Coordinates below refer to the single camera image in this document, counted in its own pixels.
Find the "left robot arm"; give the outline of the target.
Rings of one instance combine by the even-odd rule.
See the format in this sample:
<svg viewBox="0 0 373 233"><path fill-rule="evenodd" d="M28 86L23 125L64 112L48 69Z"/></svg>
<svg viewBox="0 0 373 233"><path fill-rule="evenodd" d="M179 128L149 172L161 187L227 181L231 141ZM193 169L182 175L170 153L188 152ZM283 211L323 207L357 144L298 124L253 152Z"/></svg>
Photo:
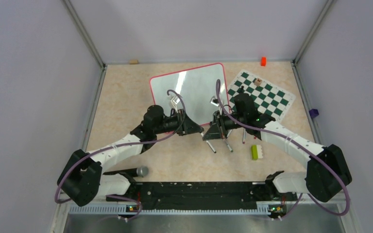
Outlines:
<svg viewBox="0 0 373 233"><path fill-rule="evenodd" d="M124 175L105 175L108 169L149 150L159 141L159 134L167 133L171 137L203 131L203 127L191 120L184 109L166 116L161 106L152 105L142 122L121 140L93 152L76 150L58 178L55 201L62 203L59 199L61 191L78 206L85 206L93 199L107 195L132 200L136 196L136 187Z"/></svg>

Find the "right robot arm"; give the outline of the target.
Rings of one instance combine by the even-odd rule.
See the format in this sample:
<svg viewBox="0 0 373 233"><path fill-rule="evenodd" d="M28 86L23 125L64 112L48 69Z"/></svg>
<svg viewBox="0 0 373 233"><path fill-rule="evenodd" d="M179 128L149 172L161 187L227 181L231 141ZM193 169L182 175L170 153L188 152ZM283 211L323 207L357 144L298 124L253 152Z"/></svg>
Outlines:
<svg viewBox="0 0 373 233"><path fill-rule="evenodd" d="M291 132L273 117L258 112L247 93L234 97L236 110L226 114L223 110L213 114L210 128L203 140L226 139L230 130L244 128L258 139L271 143L291 156L305 172L278 172L272 183L265 187L271 200L280 199L285 193L310 194L316 200L328 202L352 182L352 176L340 147L328 147L311 142Z"/></svg>

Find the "pink framed whiteboard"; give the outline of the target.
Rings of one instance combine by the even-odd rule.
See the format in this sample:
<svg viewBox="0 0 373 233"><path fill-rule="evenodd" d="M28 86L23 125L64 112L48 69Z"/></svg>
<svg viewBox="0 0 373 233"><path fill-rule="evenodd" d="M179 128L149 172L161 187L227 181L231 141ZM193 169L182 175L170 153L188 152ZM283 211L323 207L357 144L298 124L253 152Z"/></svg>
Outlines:
<svg viewBox="0 0 373 233"><path fill-rule="evenodd" d="M212 121L213 113L219 109L214 103L217 80L220 80L221 102L229 104L225 70L221 63L154 76L150 79L150 89L154 103L163 107L166 115L171 109L182 107L173 93L167 94L167 90L172 89L182 97L187 115L196 123L205 125Z"/></svg>

